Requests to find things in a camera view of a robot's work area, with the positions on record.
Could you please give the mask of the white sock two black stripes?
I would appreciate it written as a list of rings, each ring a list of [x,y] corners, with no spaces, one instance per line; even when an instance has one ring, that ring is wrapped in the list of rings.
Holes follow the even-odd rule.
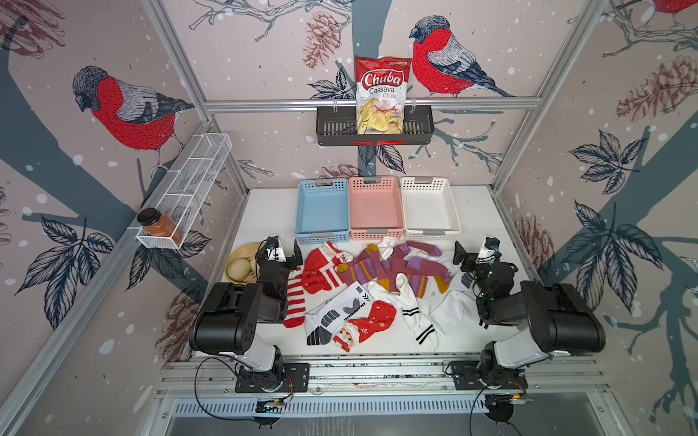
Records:
[[[399,292],[403,319],[413,333],[414,340],[423,349],[434,352],[439,344],[436,327],[428,314],[425,314],[420,308],[418,299],[405,274],[396,276],[396,287]]]

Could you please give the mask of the purple yellow striped sock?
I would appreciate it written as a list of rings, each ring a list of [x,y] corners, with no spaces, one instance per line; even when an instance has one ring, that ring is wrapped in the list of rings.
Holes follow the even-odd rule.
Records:
[[[338,276],[345,284],[358,282],[368,284],[376,280],[388,292],[396,292],[396,275],[387,267],[387,260],[382,260],[376,245],[368,245],[363,252],[350,263],[336,267]]]

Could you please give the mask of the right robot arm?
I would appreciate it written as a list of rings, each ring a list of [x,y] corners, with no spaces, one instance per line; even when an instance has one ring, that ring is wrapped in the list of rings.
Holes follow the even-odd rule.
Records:
[[[551,360],[555,352],[590,354],[605,348],[601,323],[570,284],[545,286],[522,281],[514,291],[518,268],[501,260],[500,241],[487,237],[480,251],[471,253],[454,244],[453,264],[474,292],[479,325],[516,327],[518,332],[485,345],[476,361],[453,361],[447,369],[458,391],[519,390],[528,388],[525,369]]]

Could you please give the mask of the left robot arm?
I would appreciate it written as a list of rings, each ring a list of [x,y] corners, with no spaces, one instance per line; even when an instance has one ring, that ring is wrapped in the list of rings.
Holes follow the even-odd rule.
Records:
[[[192,324],[192,350],[236,363],[237,392],[292,392],[278,346],[256,333],[259,323],[280,324],[289,307],[288,280],[303,264],[298,243],[284,254],[276,236],[260,243],[254,254],[256,279],[248,284],[216,283]]]

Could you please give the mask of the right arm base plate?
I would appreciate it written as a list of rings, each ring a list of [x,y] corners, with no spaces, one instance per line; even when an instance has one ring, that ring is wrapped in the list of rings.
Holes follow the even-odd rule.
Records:
[[[505,369],[495,366],[482,369],[476,361],[452,361],[445,368],[445,373],[454,381],[457,391],[518,390],[528,389],[524,370]]]

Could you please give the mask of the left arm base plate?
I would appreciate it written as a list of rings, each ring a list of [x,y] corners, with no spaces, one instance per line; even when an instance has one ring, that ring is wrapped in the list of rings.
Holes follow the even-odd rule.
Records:
[[[297,393],[307,392],[310,364],[284,363],[268,372],[241,369],[236,379],[236,393]]]

